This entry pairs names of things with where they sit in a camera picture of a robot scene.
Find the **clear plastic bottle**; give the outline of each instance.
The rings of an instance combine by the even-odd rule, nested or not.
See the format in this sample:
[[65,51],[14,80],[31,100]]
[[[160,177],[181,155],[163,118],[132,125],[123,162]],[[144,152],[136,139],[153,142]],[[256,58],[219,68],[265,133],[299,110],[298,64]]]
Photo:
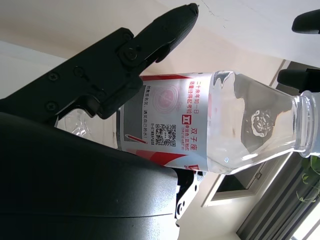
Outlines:
[[219,71],[212,75],[209,98],[210,172],[234,174],[288,152],[319,155],[319,93],[290,96],[242,74]]
[[[219,174],[289,152],[320,155],[320,93],[290,96],[233,71],[141,78],[143,87],[118,111],[110,133],[119,150]],[[67,131],[101,142],[92,131],[97,124],[76,113],[65,118]]]

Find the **bottle label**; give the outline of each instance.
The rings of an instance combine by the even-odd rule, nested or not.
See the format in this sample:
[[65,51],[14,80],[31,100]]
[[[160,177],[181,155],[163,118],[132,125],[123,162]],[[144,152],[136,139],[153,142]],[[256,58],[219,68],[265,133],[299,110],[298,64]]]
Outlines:
[[120,109],[120,148],[158,164],[208,171],[211,73],[143,76]]

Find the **bottle neck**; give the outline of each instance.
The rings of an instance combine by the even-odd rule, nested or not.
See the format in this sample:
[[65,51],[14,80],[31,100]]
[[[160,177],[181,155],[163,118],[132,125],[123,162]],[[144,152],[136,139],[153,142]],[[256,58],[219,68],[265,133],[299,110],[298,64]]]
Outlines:
[[294,97],[296,106],[296,114],[293,117],[293,127],[296,129],[294,151],[299,152],[304,158],[313,155],[317,148],[318,111],[316,103],[314,93],[310,91],[304,91],[301,96]]

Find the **green plant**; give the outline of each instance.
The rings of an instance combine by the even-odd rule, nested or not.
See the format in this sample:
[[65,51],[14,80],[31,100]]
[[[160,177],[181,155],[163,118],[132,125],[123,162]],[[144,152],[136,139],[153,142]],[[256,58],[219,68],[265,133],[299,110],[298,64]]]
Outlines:
[[303,175],[302,181],[304,184],[314,183],[316,184],[312,186],[316,189],[316,193],[314,197],[304,198],[303,196],[299,196],[298,192],[296,195],[301,202],[315,202],[316,198],[320,197],[320,158],[317,156],[311,156],[309,158],[304,158],[302,160],[303,167]]

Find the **qr code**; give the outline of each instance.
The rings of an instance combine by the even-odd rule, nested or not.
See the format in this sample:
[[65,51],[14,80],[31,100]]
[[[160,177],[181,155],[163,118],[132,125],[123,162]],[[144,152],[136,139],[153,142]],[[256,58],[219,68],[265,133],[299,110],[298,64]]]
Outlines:
[[155,125],[155,145],[175,147],[176,129],[174,124],[156,124]]

